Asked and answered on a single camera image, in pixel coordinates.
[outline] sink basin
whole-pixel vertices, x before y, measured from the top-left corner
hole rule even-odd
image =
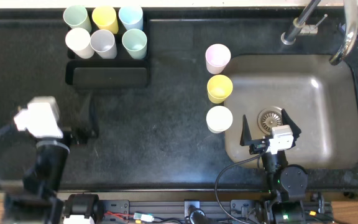
[[[252,157],[240,146],[242,115],[253,139],[281,124],[284,108],[302,133],[286,151],[290,164],[307,169],[347,169],[358,163],[358,110],[353,74],[346,63],[332,66],[328,55],[243,55],[223,74],[233,82],[224,102],[233,114],[225,132],[229,157]],[[252,161],[246,167],[257,167]]]

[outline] black countertop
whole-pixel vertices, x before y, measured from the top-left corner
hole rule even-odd
[[[299,9],[148,9],[147,88],[96,95],[101,134],[72,147],[63,174],[65,190],[211,190],[221,169],[232,164],[224,134],[212,134],[205,116],[214,105],[206,83],[212,76],[204,53],[211,44],[241,54],[333,54],[343,36],[342,9],[319,9],[328,18],[318,35],[283,45]],[[65,83],[68,29],[63,10],[0,11],[0,127],[19,105],[54,96],[62,124],[75,121],[84,95]],[[358,41],[346,62],[354,71],[358,97]],[[11,131],[0,139],[0,180],[20,179],[35,159],[33,140]],[[358,189],[358,165],[349,170],[309,170],[309,189]],[[265,190],[264,173],[236,167],[221,178],[228,190]]]

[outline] black plastic container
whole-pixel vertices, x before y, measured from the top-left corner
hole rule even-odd
[[[92,31],[99,30],[92,21],[93,9],[87,9],[91,20]],[[149,83],[149,63],[147,54],[143,59],[133,59],[122,44],[122,36],[126,28],[118,18],[119,31],[114,34],[117,45],[117,57],[114,59],[103,59],[96,52],[91,58],[83,59],[67,48],[67,57],[72,61],[67,63],[66,84],[78,90],[101,90],[115,88],[142,88]],[[143,31],[148,37],[147,20],[143,15]]]

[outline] chrome faucet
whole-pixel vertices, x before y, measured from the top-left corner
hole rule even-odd
[[[289,30],[282,34],[281,40],[284,44],[291,45],[295,43],[296,36],[304,32],[303,30],[314,30],[314,32],[309,32],[309,34],[317,33],[317,26],[314,26],[312,29],[305,24],[306,20],[310,17],[310,14],[317,8],[317,5],[320,3],[320,0],[311,0],[310,3],[302,11],[299,18],[295,18],[293,24],[290,26]],[[331,56],[329,62],[331,65],[339,64],[352,50],[354,43],[357,38],[358,32],[358,10],[356,0],[343,0],[345,8],[345,17],[346,17],[346,33],[344,42],[339,48],[338,52]]]

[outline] sink drain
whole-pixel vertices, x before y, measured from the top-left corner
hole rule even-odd
[[[258,115],[258,125],[265,134],[270,134],[272,128],[283,125],[281,109],[271,106],[262,110]]]

